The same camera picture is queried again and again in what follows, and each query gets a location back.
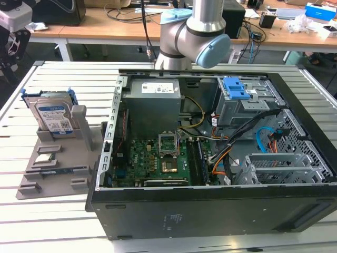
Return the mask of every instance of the motherboard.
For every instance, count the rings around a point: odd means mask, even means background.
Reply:
[[[112,181],[117,187],[205,185],[211,155],[208,140],[177,140],[175,134],[133,139],[128,166],[115,168]]]

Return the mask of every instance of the blue box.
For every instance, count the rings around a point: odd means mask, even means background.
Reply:
[[[320,20],[330,21],[336,15],[336,8],[320,4],[307,3],[305,9],[307,17],[319,18]]]

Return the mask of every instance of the hard drive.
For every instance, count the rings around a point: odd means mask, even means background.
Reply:
[[[23,89],[21,97],[37,120],[39,131],[50,131],[55,138],[67,138],[78,129],[71,117],[73,105],[78,104],[73,90],[27,94]]]

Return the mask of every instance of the open computer tower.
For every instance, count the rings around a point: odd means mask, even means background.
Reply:
[[[299,232],[337,208],[336,148],[276,73],[120,70],[88,195],[107,236]]]

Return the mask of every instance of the blue drive latch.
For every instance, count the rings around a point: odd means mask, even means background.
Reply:
[[[223,86],[227,89],[230,99],[248,100],[250,98],[238,77],[224,77]]]

